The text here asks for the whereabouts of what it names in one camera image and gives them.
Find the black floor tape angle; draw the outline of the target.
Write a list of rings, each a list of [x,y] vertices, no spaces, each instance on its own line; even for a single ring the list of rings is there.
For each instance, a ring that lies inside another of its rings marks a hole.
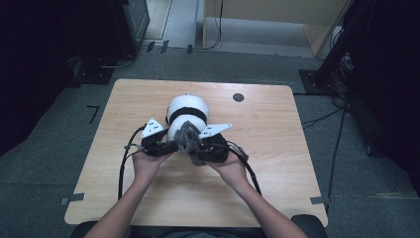
[[[92,116],[89,120],[89,124],[92,124],[94,122],[96,116],[97,116],[97,113],[100,109],[100,106],[98,106],[98,105],[87,105],[86,107],[93,110],[93,114],[92,114]]]

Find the light wooden desk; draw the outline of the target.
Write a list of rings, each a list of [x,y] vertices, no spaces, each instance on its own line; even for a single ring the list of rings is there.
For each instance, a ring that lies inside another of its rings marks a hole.
[[[353,0],[204,0],[203,40],[207,19],[301,24],[314,56],[318,56]]]

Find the black metal stand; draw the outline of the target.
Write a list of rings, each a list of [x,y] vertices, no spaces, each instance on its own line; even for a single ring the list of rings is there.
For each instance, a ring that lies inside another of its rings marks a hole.
[[[337,42],[327,54],[324,62],[317,70],[300,69],[299,74],[306,94],[334,95],[342,90],[335,85],[335,70],[341,64],[351,42],[351,36],[363,21],[365,12],[372,0],[351,0],[343,10],[344,27]]]

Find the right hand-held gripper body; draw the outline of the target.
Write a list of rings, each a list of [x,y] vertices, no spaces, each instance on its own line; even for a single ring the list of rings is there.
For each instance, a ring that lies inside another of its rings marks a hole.
[[[199,149],[197,151],[199,161],[224,163],[227,160],[229,146],[222,133],[231,127],[231,124],[215,124],[205,127],[199,134]]]

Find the person's right hand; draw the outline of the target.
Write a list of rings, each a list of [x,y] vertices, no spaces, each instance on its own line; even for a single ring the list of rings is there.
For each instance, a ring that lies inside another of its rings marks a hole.
[[[221,179],[234,191],[240,191],[250,186],[245,166],[232,152],[228,154],[228,158],[224,163],[208,162],[207,165],[216,171]]]

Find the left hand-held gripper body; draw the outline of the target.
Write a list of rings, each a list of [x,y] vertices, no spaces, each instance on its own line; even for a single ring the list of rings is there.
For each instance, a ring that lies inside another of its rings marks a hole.
[[[164,135],[165,128],[155,118],[151,118],[141,134],[144,152],[149,156],[159,157]]]

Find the person's left hand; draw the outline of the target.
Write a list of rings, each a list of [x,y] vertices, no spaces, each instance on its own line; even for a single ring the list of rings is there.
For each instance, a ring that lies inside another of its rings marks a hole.
[[[132,156],[134,165],[134,184],[141,186],[149,186],[156,175],[161,164],[166,161],[170,155],[152,157],[144,152],[137,152]]]

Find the black stand base plate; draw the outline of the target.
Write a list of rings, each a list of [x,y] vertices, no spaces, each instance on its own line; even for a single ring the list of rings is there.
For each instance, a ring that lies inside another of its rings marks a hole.
[[[80,84],[98,84],[108,85],[113,75],[112,67],[103,66],[96,59],[82,60],[78,68],[73,83]]]

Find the grey plush toy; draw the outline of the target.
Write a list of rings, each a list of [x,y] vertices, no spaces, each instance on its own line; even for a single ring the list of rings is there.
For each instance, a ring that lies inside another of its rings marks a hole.
[[[199,134],[200,131],[197,129],[197,127],[190,121],[186,121],[178,130],[175,131],[173,137],[178,150],[181,153],[188,155],[191,159],[191,163],[196,167],[202,167],[206,165],[205,162],[199,160],[195,153],[195,151],[198,150],[200,146]]]

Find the panda plush toy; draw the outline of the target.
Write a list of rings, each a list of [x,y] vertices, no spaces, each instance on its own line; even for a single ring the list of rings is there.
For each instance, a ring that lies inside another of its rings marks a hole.
[[[174,97],[166,110],[166,123],[169,125],[167,139],[174,140],[177,130],[186,122],[191,122],[199,131],[207,125],[209,108],[204,100],[196,95],[184,94]]]

